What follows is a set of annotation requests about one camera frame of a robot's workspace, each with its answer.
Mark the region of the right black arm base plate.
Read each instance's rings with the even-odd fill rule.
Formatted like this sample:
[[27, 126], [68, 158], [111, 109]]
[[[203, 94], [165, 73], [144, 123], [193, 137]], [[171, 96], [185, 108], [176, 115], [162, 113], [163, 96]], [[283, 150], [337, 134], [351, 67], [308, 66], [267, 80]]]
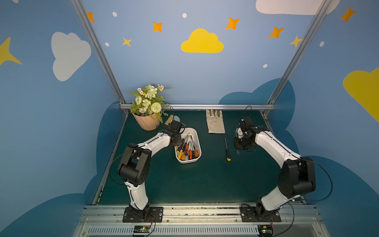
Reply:
[[242, 222], [281, 222], [278, 210], [267, 211], [263, 207], [251, 207], [247, 204], [240, 206]]

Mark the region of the white plastic storage box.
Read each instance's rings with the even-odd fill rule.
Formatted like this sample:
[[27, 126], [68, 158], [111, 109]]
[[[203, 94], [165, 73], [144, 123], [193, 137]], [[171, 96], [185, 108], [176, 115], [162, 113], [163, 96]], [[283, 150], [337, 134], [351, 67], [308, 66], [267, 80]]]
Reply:
[[201, 147], [198, 134], [194, 128], [185, 128], [181, 131], [181, 145], [176, 145], [175, 157], [182, 164], [194, 163], [201, 157]]

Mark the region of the black yellow screwdriver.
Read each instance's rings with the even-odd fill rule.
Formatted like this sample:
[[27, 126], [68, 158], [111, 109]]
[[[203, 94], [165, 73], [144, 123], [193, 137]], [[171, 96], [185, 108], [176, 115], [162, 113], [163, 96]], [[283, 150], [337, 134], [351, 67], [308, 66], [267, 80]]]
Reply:
[[228, 147], [227, 139], [224, 138], [224, 140], [225, 140], [225, 146], [226, 146], [226, 159], [228, 162], [230, 162], [232, 160], [232, 157], [231, 157], [230, 150]]

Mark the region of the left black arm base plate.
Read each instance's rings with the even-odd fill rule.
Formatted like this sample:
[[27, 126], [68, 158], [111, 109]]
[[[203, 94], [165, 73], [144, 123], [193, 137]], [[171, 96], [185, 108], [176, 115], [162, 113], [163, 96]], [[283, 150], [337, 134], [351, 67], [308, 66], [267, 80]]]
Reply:
[[161, 206], [147, 206], [143, 210], [138, 210], [132, 206], [125, 209], [123, 223], [161, 223], [164, 208]]

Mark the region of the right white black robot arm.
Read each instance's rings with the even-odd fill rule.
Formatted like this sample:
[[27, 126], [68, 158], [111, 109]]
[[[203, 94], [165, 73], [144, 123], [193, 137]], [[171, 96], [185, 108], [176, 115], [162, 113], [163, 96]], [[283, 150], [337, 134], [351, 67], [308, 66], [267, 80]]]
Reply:
[[235, 133], [234, 145], [237, 150], [248, 150], [259, 146], [276, 161], [281, 169], [277, 186], [256, 202], [256, 215], [273, 214], [291, 200], [316, 190], [315, 166], [318, 163], [313, 159], [293, 152], [267, 127], [254, 125], [250, 117], [239, 121]]

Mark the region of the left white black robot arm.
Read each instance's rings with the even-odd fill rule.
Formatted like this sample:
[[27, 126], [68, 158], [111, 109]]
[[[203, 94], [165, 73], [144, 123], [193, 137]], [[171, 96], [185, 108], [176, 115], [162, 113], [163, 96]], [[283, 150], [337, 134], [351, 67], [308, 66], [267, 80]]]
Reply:
[[165, 129], [160, 130], [153, 138], [139, 143], [130, 143], [125, 151], [112, 162], [119, 161], [116, 181], [111, 174], [109, 178], [116, 184], [127, 188], [130, 203], [128, 209], [137, 215], [150, 213], [150, 200], [146, 193], [145, 181], [148, 178], [154, 156], [161, 150], [170, 149], [168, 157], [173, 157], [174, 148], [183, 145], [182, 134], [186, 125], [173, 120]]

